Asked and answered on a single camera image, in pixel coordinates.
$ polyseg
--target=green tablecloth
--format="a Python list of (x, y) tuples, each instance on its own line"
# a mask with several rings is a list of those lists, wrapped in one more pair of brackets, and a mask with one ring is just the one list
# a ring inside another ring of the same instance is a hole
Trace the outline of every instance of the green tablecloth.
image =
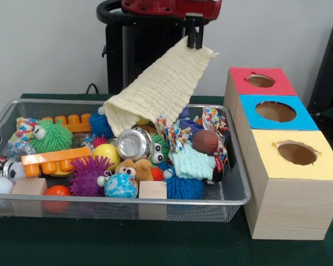
[[(107, 95), (23, 95), (105, 100)], [(222, 104), (222, 97), (191, 103)], [(0, 217), (0, 265), (333, 265), (324, 241), (254, 241), (241, 208), (223, 223)]]

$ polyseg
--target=wire mesh basket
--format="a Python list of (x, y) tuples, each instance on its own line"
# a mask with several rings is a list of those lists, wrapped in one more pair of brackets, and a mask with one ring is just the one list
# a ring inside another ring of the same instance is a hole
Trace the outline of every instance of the wire mesh basket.
[[(102, 103), (35, 99), (9, 103), (0, 113), (0, 156), (8, 155), (7, 141), (16, 131), (17, 117), (41, 119), (81, 115), (92, 113)], [(229, 222), (239, 207), (250, 199), (250, 187), (230, 113), (220, 105), (208, 106), (226, 117), (230, 135), (226, 143), (228, 161), (224, 165), (222, 181), (205, 185), (201, 200), (0, 194), (0, 216)], [(202, 108), (203, 105), (189, 105), (190, 118), (201, 116)], [(71, 178), (42, 177), (46, 178), (48, 187), (68, 186)]]

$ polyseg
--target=black cable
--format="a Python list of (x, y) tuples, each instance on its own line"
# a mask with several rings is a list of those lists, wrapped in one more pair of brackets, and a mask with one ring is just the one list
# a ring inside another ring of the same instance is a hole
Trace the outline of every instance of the black cable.
[(95, 85), (94, 83), (90, 83), (90, 84), (89, 84), (89, 86), (88, 86), (88, 88), (87, 88), (87, 91), (86, 91), (86, 94), (89, 93), (91, 87), (94, 87), (96, 94), (99, 94), (98, 87), (96, 87), (96, 85)]

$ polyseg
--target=blue box lid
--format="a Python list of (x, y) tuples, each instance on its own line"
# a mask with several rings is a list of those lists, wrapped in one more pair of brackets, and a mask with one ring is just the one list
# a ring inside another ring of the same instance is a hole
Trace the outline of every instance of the blue box lid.
[(318, 130), (297, 96), (239, 95), (252, 129)]

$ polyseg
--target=purple spiky ball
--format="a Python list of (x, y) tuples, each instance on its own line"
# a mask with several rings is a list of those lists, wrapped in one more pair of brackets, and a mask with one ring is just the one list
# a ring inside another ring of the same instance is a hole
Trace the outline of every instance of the purple spiky ball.
[(103, 188), (97, 183), (99, 176), (104, 176), (104, 172), (114, 163), (110, 159), (98, 156), (84, 157), (84, 161), (76, 159), (71, 164), (74, 167), (74, 178), (69, 180), (70, 191), (73, 196), (99, 197), (103, 196)]

